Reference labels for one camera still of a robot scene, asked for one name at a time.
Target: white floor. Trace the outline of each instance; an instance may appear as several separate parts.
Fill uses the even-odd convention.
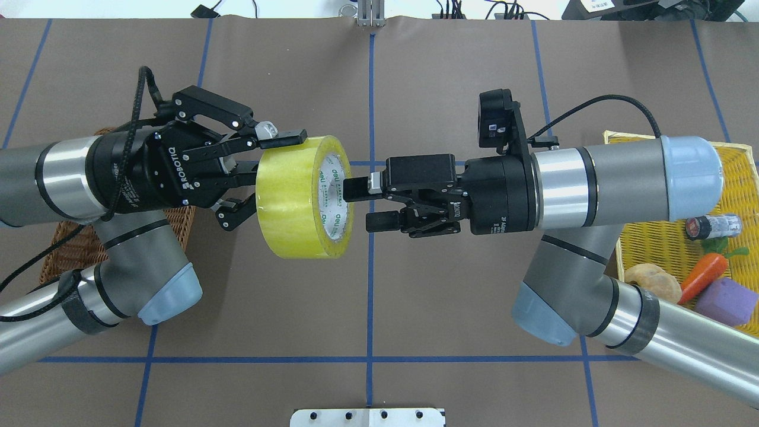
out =
[[[190,17],[199,5],[214,6],[218,0],[66,0],[52,2],[40,0],[0,0],[0,14],[5,17],[54,18],[149,18]],[[334,17],[349,0],[257,0],[259,17]],[[440,7],[435,0],[386,0],[386,16],[412,16],[429,18]],[[526,11],[561,19],[568,0],[520,0]],[[484,0],[465,0],[461,6],[469,19],[484,19],[492,3]],[[251,0],[223,0],[216,9],[220,14],[253,17]],[[759,0],[746,0],[739,9],[750,21],[759,21]],[[739,21],[733,15],[731,21]]]

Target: toy carrot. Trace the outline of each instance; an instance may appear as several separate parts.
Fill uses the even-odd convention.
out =
[[[728,260],[736,255],[748,255],[748,248],[737,248],[735,251],[722,255],[727,248],[727,238],[708,239],[703,243],[706,255],[698,260],[691,273],[682,282],[682,298],[678,304],[685,304],[706,289],[713,281],[722,276],[729,266]]]

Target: purple sponge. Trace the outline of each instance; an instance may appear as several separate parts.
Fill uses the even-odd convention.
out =
[[[738,326],[751,320],[757,300],[759,293],[721,277],[702,292],[694,310],[728,326]]]

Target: roll of tape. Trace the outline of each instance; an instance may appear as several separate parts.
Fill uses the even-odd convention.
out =
[[[342,198],[348,156],[333,136],[263,152],[256,209],[263,238],[281,258],[338,258],[348,248],[353,206]]]

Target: bottle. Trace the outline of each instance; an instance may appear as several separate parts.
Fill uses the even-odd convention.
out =
[[[690,240],[713,239],[715,237],[735,237],[741,234],[743,222],[734,213],[724,215],[703,215],[685,221],[685,234]]]

